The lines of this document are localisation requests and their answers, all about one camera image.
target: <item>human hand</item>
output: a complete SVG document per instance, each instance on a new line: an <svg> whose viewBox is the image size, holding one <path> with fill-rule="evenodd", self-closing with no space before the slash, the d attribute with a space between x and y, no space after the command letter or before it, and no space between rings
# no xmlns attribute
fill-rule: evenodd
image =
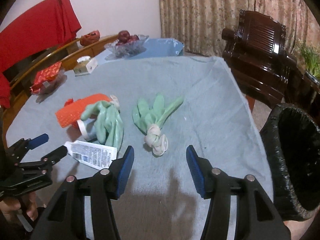
<svg viewBox="0 0 320 240"><path fill-rule="evenodd" d="M38 210L36 204L36 193L31 192L26 195L27 199L27 215L32 221L36 220L38 217ZM0 209L9 222L14 221L15 214L13 211L19 210L21 208L20 202L16 198L7 197L0 202Z"/></svg>

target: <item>plastic vegetable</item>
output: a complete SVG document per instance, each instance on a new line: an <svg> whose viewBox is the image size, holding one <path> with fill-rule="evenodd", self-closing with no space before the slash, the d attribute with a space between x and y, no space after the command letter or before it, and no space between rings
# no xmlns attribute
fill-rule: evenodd
<svg viewBox="0 0 320 240"><path fill-rule="evenodd" d="M124 126L119 114L119 102L115 96L110 96L112 101L98 101L87 105L81 114L81 120L86 121L92 114L97 115L94 127L100 144L116 147L120 150Z"/></svg>
<svg viewBox="0 0 320 240"><path fill-rule="evenodd" d="M183 97L177 98L167 108L164 108L164 96L158 94L149 108L145 99L139 99L133 109L134 124L146 135L144 142L148 144L155 155L161 156L168 149L168 139L161 128L167 118L183 103Z"/></svg>

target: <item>tissue box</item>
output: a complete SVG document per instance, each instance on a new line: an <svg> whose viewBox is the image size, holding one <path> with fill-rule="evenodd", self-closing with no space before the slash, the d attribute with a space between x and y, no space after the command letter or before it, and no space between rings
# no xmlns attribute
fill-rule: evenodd
<svg viewBox="0 0 320 240"><path fill-rule="evenodd" d="M88 75L98 66L98 62L95 58L84 56L77 59L78 65L73 69L76 76Z"/></svg>

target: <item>gray towel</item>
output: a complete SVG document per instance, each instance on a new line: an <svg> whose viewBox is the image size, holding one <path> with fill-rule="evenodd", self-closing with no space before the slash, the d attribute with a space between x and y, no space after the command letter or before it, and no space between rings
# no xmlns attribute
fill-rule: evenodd
<svg viewBox="0 0 320 240"><path fill-rule="evenodd" d="M135 151L125 193L120 200L112 201L122 240L200 239L210 200L203 200L196 193L186 161L186 148L190 144L200 157L207 158L212 166L230 176L244 178L253 174L270 198L273 197L260 135L247 102L222 58L120 60L99 65L89 76L75 77L72 71L67 76L66 83L41 104L35 103L36 96L30 97L8 130L8 145L22 137L47 133L49 142L24 158L24 161L37 161L79 136L73 127L62 129L54 115L68 98L76 100L95 93L116 95L124 122L119 155L122 156L128 145ZM166 102L178 96L185 98L162 128L169 148L158 158L144 145L144 135L132 121L132 109L138 99L143 97L151 104L157 93L162 93ZM40 190L39 197L48 202L69 174L80 179L96 172L66 156L54 166L55 183ZM235 223L233 201L228 239L233 239ZM87 225L88 236L92 237L89 215Z"/></svg>

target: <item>metal screw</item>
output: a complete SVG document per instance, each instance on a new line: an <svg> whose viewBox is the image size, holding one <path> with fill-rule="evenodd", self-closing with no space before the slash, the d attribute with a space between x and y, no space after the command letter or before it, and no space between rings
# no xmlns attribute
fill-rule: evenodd
<svg viewBox="0 0 320 240"><path fill-rule="evenodd" d="M248 181L254 181L255 179L256 178L253 175L251 175L251 174L247 175L247 180Z"/></svg>
<svg viewBox="0 0 320 240"><path fill-rule="evenodd" d="M72 176L72 175L70 175L70 176L68 176L67 178L66 178L66 181L67 182L73 182L75 180L75 176Z"/></svg>
<svg viewBox="0 0 320 240"><path fill-rule="evenodd" d="M100 171L100 174L101 174L101 175L108 175L109 172L110 172L110 171L109 171L108 169L103 169L103 170Z"/></svg>
<svg viewBox="0 0 320 240"><path fill-rule="evenodd" d="M219 175L219 174L221 173L221 170L218 169L218 168L213 168L213 169L211 170L211 172L212 172L213 174L215 174L215 175Z"/></svg>

